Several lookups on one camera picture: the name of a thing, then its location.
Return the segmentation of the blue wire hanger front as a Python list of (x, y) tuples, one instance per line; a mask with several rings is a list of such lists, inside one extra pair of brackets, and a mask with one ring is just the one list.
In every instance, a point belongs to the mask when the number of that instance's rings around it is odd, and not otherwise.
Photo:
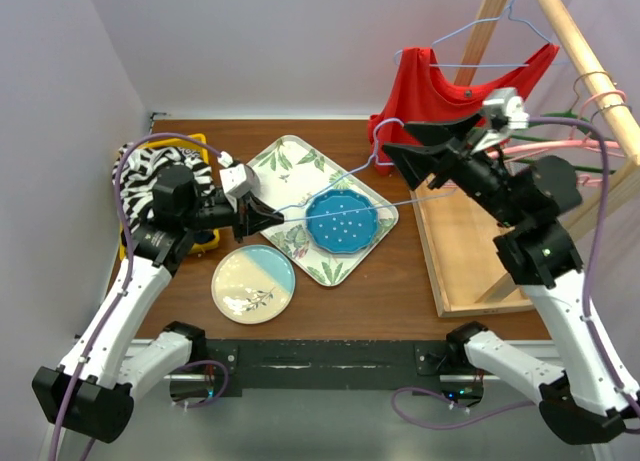
[[(329, 195), (331, 194), (338, 194), (340, 196), (344, 195), (345, 193), (350, 194), (351, 193), (351, 188), (350, 187), (345, 187), (343, 184), (344, 180), (348, 180), (350, 179), (351, 181), (356, 181), (355, 178), (355, 174), (359, 173), (365, 169), (367, 169), (370, 165), (375, 165), (376, 167), (379, 166), (392, 166), (391, 162), (380, 162), (379, 161), (379, 149), (382, 146), (382, 142), (379, 140), (378, 138), (378, 132), (380, 131), (380, 129), (388, 124), (394, 124), (397, 123), (400, 127), (404, 126), (404, 122), (401, 121), (398, 118), (389, 118), (386, 120), (381, 121), (373, 130), (373, 138), (374, 138), (374, 144), (373, 144), (373, 151), (372, 154), (369, 156), (367, 162), (358, 167), (355, 168), (351, 171), (345, 172), (344, 174), (340, 175), (338, 178), (336, 178), (334, 181), (332, 181), (331, 183), (329, 183), (325, 188), (323, 188), (322, 190), (320, 190), (319, 192), (315, 193), (313, 196), (309, 196), (304, 202), (302, 203), (298, 203), (298, 204), (291, 204), (288, 206), (284, 206), (281, 208), (277, 209), (277, 212), (280, 214), (283, 214), (285, 211), (290, 210), (290, 209), (305, 209), (306, 211), (309, 211), (311, 209), (311, 205), (316, 201), (316, 200), (324, 200), (325, 198), (327, 198)], [(401, 205), (406, 205), (406, 204), (412, 204), (412, 203), (417, 203), (418, 201), (427, 201), (427, 200), (431, 200), (431, 199), (437, 199), (437, 198), (442, 198), (442, 197), (447, 197), (450, 195), (453, 195), (456, 191), (458, 190), (458, 188), (456, 186), (449, 186), (449, 187), (445, 187), (445, 192), (443, 194), (432, 194), (432, 195), (428, 195), (428, 196), (423, 196), (423, 197), (418, 197), (416, 200), (408, 200), (408, 201), (400, 201), (400, 202), (395, 202), (395, 203), (387, 203), (387, 204), (373, 204), (371, 206), (368, 207), (368, 210), (378, 210), (378, 209), (387, 209), (387, 208), (391, 208), (394, 206), (401, 206)]]

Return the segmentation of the blue wire hanger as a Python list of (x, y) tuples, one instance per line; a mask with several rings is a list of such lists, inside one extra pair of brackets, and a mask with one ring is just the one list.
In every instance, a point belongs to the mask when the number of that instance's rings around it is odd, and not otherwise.
[(434, 65), (462, 72), (525, 66), (515, 53), (551, 44), (553, 36), (517, 11), (520, 1), (482, 0), (474, 20), (430, 42), (438, 54)]
[[(309, 196), (304, 202), (302, 203), (298, 203), (298, 204), (291, 204), (288, 206), (284, 206), (281, 208), (277, 209), (277, 212), (280, 214), (283, 214), (285, 211), (290, 210), (290, 209), (305, 209), (306, 211), (309, 211), (311, 209), (311, 205), (316, 201), (316, 200), (324, 200), (325, 198), (327, 198), (329, 195), (331, 194), (338, 194), (340, 196), (344, 195), (345, 193), (350, 194), (351, 193), (351, 188), (350, 187), (345, 187), (343, 184), (344, 180), (348, 180), (350, 179), (351, 181), (356, 181), (355, 178), (355, 174), (359, 173), (365, 169), (367, 169), (370, 165), (375, 165), (376, 167), (379, 166), (392, 166), (391, 162), (380, 162), (379, 161), (379, 149), (382, 146), (382, 142), (379, 140), (378, 138), (378, 132), (380, 131), (380, 129), (388, 124), (394, 124), (397, 123), (400, 127), (404, 126), (404, 122), (401, 121), (398, 118), (389, 118), (386, 120), (381, 121), (373, 130), (373, 138), (374, 138), (374, 144), (373, 144), (373, 151), (372, 154), (369, 156), (367, 162), (358, 167), (355, 168), (351, 171), (345, 172), (344, 174), (340, 175), (338, 178), (336, 178), (334, 181), (332, 181), (331, 183), (329, 183), (325, 188), (323, 188), (322, 190), (320, 190), (319, 192), (315, 193), (313, 196)], [(443, 194), (432, 194), (432, 195), (428, 195), (428, 196), (423, 196), (423, 197), (418, 197), (416, 200), (408, 200), (408, 201), (400, 201), (400, 202), (395, 202), (395, 203), (387, 203), (387, 204), (373, 204), (371, 206), (368, 207), (368, 210), (378, 210), (378, 209), (387, 209), (387, 208), (391, 208), (394, 206), (401, 206), (401, 205), (406, 205), (406, 204), (412, 204), (412, 203), (417, 203), (418, 201), (427, 201), (427, 200), (431, 200), (431, 199), (437, 199), (437, 198), (442, 198), (442, 197), (447, 197), (450, 195), (453, 195), (456, 191), (458, 190), (458, 188), (456, 186), (449, 186), (449, 187), (445, 187), (445, 192)]]

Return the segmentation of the red tank top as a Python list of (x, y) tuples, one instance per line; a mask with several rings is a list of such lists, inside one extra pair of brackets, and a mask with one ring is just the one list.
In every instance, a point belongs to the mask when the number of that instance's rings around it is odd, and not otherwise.
[(370, 145), (411, 144), (417, 141), (397, 123), (384, 124), (397, 118), (403, 122), (441, 123), (467, 118), (482, 107), (483, 100), (494, 90), (514, 87), (527, 98), (558, 54), (559, 47), (547, 43), (530, 56), (522, 67), (485, 84), (462, 86), (449, 82), (431, 48), (406, 48), (396, 72), (391, 92), (381, 112), (369, 116), (367, 134)]

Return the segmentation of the navy maroon-trimmed tank top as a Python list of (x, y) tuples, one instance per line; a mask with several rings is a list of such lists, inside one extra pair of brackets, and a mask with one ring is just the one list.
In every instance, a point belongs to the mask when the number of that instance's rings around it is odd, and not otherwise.
[(199, 231), (194, 234), (194, 243), (197, 245), (206, 245), (216, 240), (213, 231)]

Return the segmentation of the black white striped tank top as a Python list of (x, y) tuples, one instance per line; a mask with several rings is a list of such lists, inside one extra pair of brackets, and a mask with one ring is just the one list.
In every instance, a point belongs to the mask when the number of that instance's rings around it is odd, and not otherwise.
[(152, 187), (158, 174), (174, 165), (184, 165), (193, 172), (201, 194), (213, 191), (211, 166), (196, 150), (176, 146), (137, 148), (128, 157), (120, 177), (120, 196), (131, 232), (138, 228), (144, 216), (150, 217)]

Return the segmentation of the green plastic hanger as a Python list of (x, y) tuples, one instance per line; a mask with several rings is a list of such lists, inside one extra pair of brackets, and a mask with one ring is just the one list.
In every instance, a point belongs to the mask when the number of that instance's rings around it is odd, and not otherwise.
[(588, 120), (584, 118), (578, 119), (578, 117), (575, 116), (542, 116), (541, 118), (532, 119), (529, 122), (529, 127), (526, 130), (549, 126), (560, 126), (562, 128), (568, 128), (569, 132), (565, 138), (561, 139), (549, 139), (529, 136), (527, 134), (515, 133), (511, 135), (511, 137), (508, 139), (508, 143), (505, 146), (520, 145), (531, 142), (569, 140), (569, 133), (571, 131), (571, 128), (577, 127), (574, 140), (591, 139), (597, 141), (599, 144), (604, 169), (602, 178), (605, 174), (613, 175), (617, 172), (616, 167), (611, 164), (611, 159), (622, 158), (622, 148), (619, 146), (619, 143), (616, 140), (610, 137), (604, 136), (602, 140), (599, 140), (595, 133), (595, 127), (591, 123), (589, 123)]

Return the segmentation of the thick pink plastic hanger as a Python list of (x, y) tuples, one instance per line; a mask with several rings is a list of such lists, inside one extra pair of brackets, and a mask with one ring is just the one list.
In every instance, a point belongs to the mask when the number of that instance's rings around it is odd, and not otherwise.
[(531, 142), (492, 147), (487, 152), (494, 159), (502, 154), (511, 172), (522, 170), (545, 156), (564, 158), (576, 171), (579, 187), (599, 187), (604, 173), (601, 149), (598, 142), (591, 139)]

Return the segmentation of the thin pink wire hanger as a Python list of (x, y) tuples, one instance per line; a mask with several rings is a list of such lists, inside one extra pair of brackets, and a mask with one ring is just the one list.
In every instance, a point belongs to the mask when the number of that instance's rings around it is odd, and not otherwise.
[[(605, 91), (605, 92), (599, 92), (597, 94), (592, 95), (590, 98), (588, 98), (586, 101), (584, 101), (584, 103), (582, 104), (582, 106), (581, 106), (581, 108), (579, 110), (579, 113), (578, 113), (578, 116), (577, 116), (578, 119), (582, 119), (583, 113), (584, 113), (586, 107), (590, 103), (594, 103), (597, 100), (600, 100), (600, 99), (605, 98), (605, 97), (610, 96), (610, 95), (618, 96), (618, 98), (621, 100), (621, 103), (618, 103), (618, 104), (622, 104), (622, 105), (626, 106), (627, 95), (623, 90), (620, 90), (620, 89), (617, 88), (617, 86), (618, 86), (617, 82), (613, 79), (613, 77), (605, 70), (596, 70), (596, 71), (589, 71), (589, 72), (587, 72), (585, 74), (581, 74), (574, 80), (573, 85), (572, 85), (572, 90), (573, 90), (574, 94), (576, 95), (576, 99), (575, 99), (571, 109), (573, 109), (573, 107), (575, 107), (577, 102), (580, 101), (580, 99), (581, 99), (581, 93), (578, 91), (578, 88), (577, 88), (579, 82), (584, 81), (589, 76), (594, 76), (594, 75), (603, 75), (603, 76), (605, 76), (606, 78), (608, 78), (608, 80), (610, 81), (611, 85), (615, 89), (612, 89), (612, 90), (609, 90), (609, 91)], [(591, 116), (591, 118), (589, 120), (589, 123), (593, 122), (593, 120), (595, 119), (595, 116), (597, 114), (601, 114), (603, 112), (606, 112), (607, 110), (612, 109), (615, 106), (617, 106), (617, 104), (609, 103), (606, 106), (599, 107), (598, 110), (596, 112), (594, 112), (594, 114)], [(577, 127), (571, 128), (571, 131), (569, 133), (569, 140), (573, 141), (575, 139), (574, 136), (576, 134), (576, 130), (577, 130)]]

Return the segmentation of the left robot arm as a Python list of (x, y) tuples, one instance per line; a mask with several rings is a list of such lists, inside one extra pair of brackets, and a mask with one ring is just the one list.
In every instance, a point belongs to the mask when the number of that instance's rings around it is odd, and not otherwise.
[(32, 389), (46, 419), (62, 430), (111, 443), (135, 405), (165, 375), (200, 371), (207, 361), (203, 330), (173, 322), (145, 349), (128, 347), (150, 307), (169, 285), (198, 232), (229, 227), (236, 240), (280, 225), (282, 214), (256, 196), (257, 174), (235, 163), (220, 172), (220, 186), (204, 194), (184, 165), (160, 170), (151, 187), (153, 216), (127, 243), (117, 279), (84, 334), (56, 368), (41, 367)]

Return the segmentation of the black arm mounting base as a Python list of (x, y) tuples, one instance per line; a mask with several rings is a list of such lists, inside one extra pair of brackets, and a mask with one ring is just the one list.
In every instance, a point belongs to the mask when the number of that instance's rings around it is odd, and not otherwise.
[(443, 382), (478, 379), (444, 341), (209, 339), (207, 349), (230, 373), (228, 396), (251, 389), (439, 390)]

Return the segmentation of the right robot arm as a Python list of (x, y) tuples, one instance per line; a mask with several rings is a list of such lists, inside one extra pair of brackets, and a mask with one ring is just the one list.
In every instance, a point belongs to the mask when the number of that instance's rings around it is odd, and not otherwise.
[(583, 261), (560, 216), (582, 197), (574, 167), (549, 155), (516, 174), (488, 148), (507, 122), (479, 127), (479, 117), (446, 124), (409, 122), (409, 144), (384, 153), (416, 188), (453, 182), (497, 223), (498, 257), (531, 300), (551, 335), (554, 366), (511, 346), (478, 322), (447, 335), (445, 360), (459, 374), (487, 371), (534, 403), (547, 427), (570, 445), (605, 444), (639, 414), (639, 385), (617, 355), (590, 295), (592, 263)]

